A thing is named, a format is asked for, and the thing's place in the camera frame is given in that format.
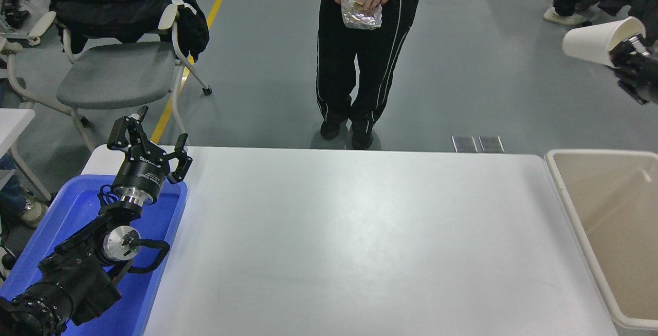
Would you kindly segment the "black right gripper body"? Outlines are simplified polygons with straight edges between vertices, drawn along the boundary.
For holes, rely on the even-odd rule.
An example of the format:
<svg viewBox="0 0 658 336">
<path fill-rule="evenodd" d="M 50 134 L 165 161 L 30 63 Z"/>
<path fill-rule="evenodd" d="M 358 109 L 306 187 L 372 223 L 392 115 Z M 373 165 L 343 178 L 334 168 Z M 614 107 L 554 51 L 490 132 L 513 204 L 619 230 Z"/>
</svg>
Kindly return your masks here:
<svg viewBox="0 0 658 336">
<path fill-rule="evenodd" d="M 643 57 L 640 67 L 640 96 L 651 103 L 657 102 L 657 55 Z"/>
</svg>

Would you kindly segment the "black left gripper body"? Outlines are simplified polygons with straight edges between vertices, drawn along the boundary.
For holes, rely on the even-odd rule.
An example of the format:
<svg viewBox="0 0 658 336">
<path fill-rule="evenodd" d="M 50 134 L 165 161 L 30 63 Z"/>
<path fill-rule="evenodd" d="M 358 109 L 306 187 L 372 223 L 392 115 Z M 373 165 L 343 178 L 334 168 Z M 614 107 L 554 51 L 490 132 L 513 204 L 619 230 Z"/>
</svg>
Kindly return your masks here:
<svg viewBox="0 0 658 336">
<path fill-rule="evenodd" d="M 165 153 L 125 153 L 113 182 L 113 194 L 122 196 L 126 190 L 135 188 L 150 198 L 157 198 L 168 173 L 169 162 L 165 160 Z"/>
</svg>

